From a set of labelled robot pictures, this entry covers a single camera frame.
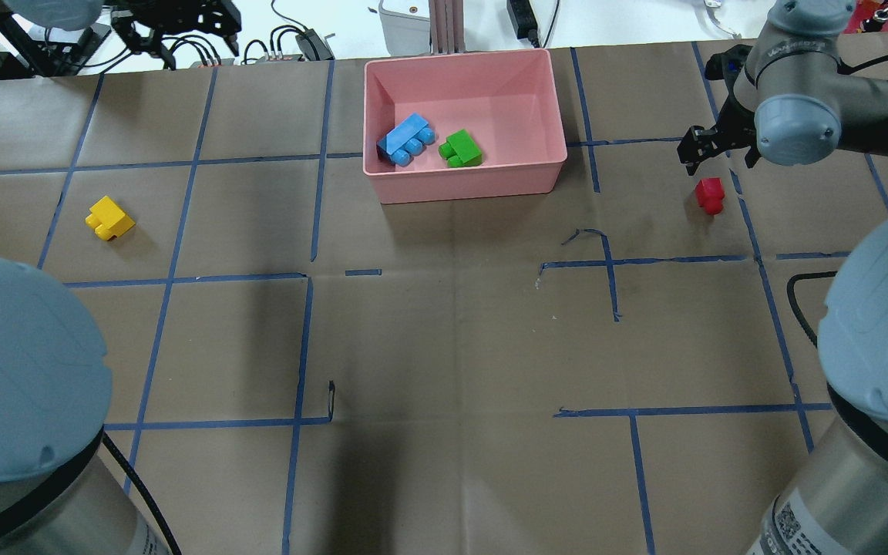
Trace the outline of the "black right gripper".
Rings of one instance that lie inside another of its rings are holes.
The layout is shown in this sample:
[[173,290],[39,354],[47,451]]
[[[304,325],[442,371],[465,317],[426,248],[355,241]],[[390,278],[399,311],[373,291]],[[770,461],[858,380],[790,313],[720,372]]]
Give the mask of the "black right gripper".
[[719,110],[715,126],[688,127],[677,148],[677,155],[689,176],[698,172],[701,163],[722,153],[746,149],[747,167],[755,167],[761,159],[755,136],[754,113],[744,108],[730,93]]

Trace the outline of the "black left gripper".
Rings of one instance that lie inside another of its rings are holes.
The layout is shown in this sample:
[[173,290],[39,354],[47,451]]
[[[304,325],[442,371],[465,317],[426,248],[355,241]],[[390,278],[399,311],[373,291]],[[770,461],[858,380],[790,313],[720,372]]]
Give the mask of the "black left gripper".
[[113,7],[166,34],[236,35],[242,31],[242,15],[231,1],[113,1]]

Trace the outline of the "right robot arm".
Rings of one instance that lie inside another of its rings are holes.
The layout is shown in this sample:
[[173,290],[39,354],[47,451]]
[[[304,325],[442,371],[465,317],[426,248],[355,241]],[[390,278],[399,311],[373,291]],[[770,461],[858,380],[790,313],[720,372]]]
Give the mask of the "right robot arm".
[[[776,1],[751,45],[712,56],[725,82],[710,127],[678,146],[688,173],[744,149],[765,161],[808,166],[838,151],[888,157],[888,80],[860,77],[838,49],[853,1]],[[832,273],[816,324],[787,281],[787,301],[814,344],[834,411],[810,457],[762,513],[746,554],[888,554],[888,218],[853,244]]]

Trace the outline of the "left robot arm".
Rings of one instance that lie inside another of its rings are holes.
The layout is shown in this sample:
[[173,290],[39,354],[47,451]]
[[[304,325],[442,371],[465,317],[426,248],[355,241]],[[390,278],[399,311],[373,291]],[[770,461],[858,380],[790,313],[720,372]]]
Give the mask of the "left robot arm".
[[0,257],[0,554],[179,554],[103,426],[106,344],[81,301]]

